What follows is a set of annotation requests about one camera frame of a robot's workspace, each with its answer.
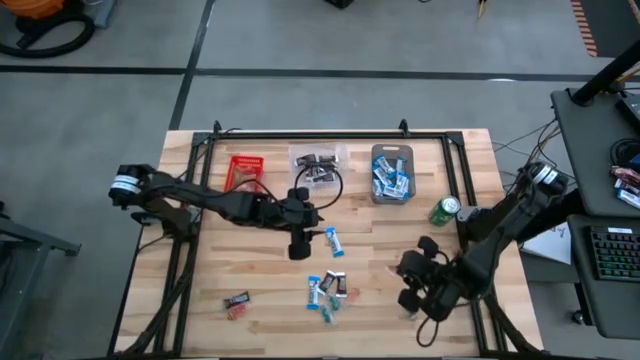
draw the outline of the white paper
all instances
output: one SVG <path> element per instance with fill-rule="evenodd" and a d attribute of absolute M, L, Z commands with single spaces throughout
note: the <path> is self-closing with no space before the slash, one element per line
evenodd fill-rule
<path fill-rule="evenodd" d="M 567 223 L 553 227 L 525 242 L 522 250 L 571 265 L 571 233 Z"/>

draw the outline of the black floor line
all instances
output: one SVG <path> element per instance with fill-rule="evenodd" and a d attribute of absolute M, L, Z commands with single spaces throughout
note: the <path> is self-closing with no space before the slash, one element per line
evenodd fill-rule
<path fill-rule="evenodd" d="M 184 75 L 186 72 L 187 69 L 185 68 L 0 65 L 0 73 Z"/>
<path fill-rule="evenodd" d="M 416 80 L 496 80 L 543 82 L 586 82 L 593 75 L 579 74 L 521 74 L 424 71 L 368 71 L 368 70 L 289 70 L 289 69 L 196 69 L 196 76 L 254 77 L 254 78 L 341 78 L 341 79 L 416 79 Z M 639 77 L 631 80 L 640 81 Z"/>
<path fill-rule="evenodd" d="M 178 98 L 176 99 L 176 104 L 173 107 L 173 114 L 171 114 L 169 130 L 178 130 L 180 128 L 180 122 L 182 122 L 182 114 L 184 114 L 184 107 L 187 104 L 189 90 L 191 90 L 191 83 L 193 82 L 193 76 L 195 74 L 196 66 L 198 65 L 200 52 L 202 52 L 202 44 L 204 43 L 204 38 L 207 35 L 209 19 L 211 19 L 213 3 L 215 3 L 215 1 L 216 0 L 207 0 L 207 3 L 204 6 L 204 10 L 202 11 L 200 26 L 198 26 L 196 39 L 193 42 L 193 48 L 191 49 L 191 55 L 189 56 L 189 62 L 187 63 L 186 73 L 182 78 L 182 85 L 180 85 Z"/>

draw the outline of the gray floor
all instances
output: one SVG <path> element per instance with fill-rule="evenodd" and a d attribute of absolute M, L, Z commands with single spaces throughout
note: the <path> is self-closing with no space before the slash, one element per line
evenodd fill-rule
<path fill-rule="evenodd" d="M 0 56 L 1 65 L 187 65 L 206 0 L 120 1 L 112 26 L 52 60 Z M 320 0 L 218 0 L 201 68 L 400 70 L 592 74 L 569 0 L 356 0 L 338 11 Z M 15 41 L 0 10 L 0 40 Z M 78 31 L 73 24 L 43 42 Z M 25 225 L 83 243 L 80 256 L 47 264 L 25 329 L 23 353 L 53 359 L 105 353 L 139 228 L 106 196 L 118 164 L 156 164 L 181 76 L 0 74 L 0 199 Z M 507 142 L 550 121 L 549 93 L 579 83 L 465 80 L 196 77 L 181 129 L 489 128 Z M 530 152 L 535 136 L 513 144 Z M 559 138 L 547 147 L 571 168 Z M 505 172 L 526 157 L 497 153 Z M 503 183 L 512 177 L 503 174 Z M 635 358 L 640 342 L 601 338 L 568 322 L 572 286 L 531 284 L 548 350 Z"/>

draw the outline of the wooden table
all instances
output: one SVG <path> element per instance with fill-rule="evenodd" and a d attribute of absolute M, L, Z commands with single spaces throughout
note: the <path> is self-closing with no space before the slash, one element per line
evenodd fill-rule
<path fill-rule="evenodd" d="M 479 205 L 492 206 L 503 198 L 489 132 L 463 130 L 470 169 Z M 187 164 L 193 132 L 167 134 L 159 170 L 178 175 Z M 421 235 L 430 235 L 449 255 L 459 249 L 455 224 L 432 226 L 426 214 L 449 186 L 442 145 L 435 140 L 348 140 L 349 169 L 344 173 L 345 189 L 340 201 L 322 210 L 321 228 L 336 227 L 345 256 L 334 259 L 323 236 L 312 242 L 312 255 L 304 261 L 287 258 L 289 235 L 240 228 L 205 212 L 203 230 L 189 305 L 183 356 L 233 357 L 318 357 L 318 356 L 465 356 L 476 355 L 470 309 L 454 310 L 440 324 L 432 347 L 417 345 L 416 330 L 424 314 L 408 320 L 396 303 L 403 288 L 400 278 L 389 270 L 402 253 L 415 249 Z M 264 183 L 278 197 L 284 197 L 292 183 L 288 145 L 285 140 L 221 140 L 215 146 L 209 186 L 224 185 L 230 156 L 262 156 Z M 410 145 L 414 151 L 417 193 L 403 206 L 375 205 L 370 199 L 370 152 L 375 143 Z M 466 203 L 458 154 L 453 153 L 456 178 Z M 196 171 L 199 178 L 200 167 Z M 335 190 L 315 192 L 316 206 L 335 196 Z M 159 227 L 144 231 L 141 245 L 161 235 Z M 120 326 L 116 350 L 129 346 L 147 325 L 160 305 L 171 240 L 161 241 L 138 255 Z M 323 276 L 331 269 L 347 273 L 350 288 L 362 295 L 354 306 L 338 312 L 338 324 L 327 326 L 320 314 L 305 309 L 307 277 Z M 500 258 L 495 276 L 498 299 L 516 327 L 535 346 L 542 347 L 520 256 L 512 244 Z M 222 299 L 248 290 L 251 303 L 246 316 L 229 321 Z M 489 344 L 495 344 L 488 312 L 483 318 Z M 171 346 L 175 319 L 170 319 L 166 347 Z M 433 324 L 423 331 L 431 336 Z"/>

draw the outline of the red basket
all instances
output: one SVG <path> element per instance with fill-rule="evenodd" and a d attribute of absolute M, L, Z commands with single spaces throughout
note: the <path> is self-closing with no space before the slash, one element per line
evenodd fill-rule
<path fill-rule="evenodd" d="M 257 156 L 233 155 L 227 171 L 227 180 L 224 183 L 224 191 L 229 191 L 247 179 L 260 180 L 262 178 L 264 159 Z M 241 185 L 237 191 L 259 191 L 260 187 L 255 182 Z"/>

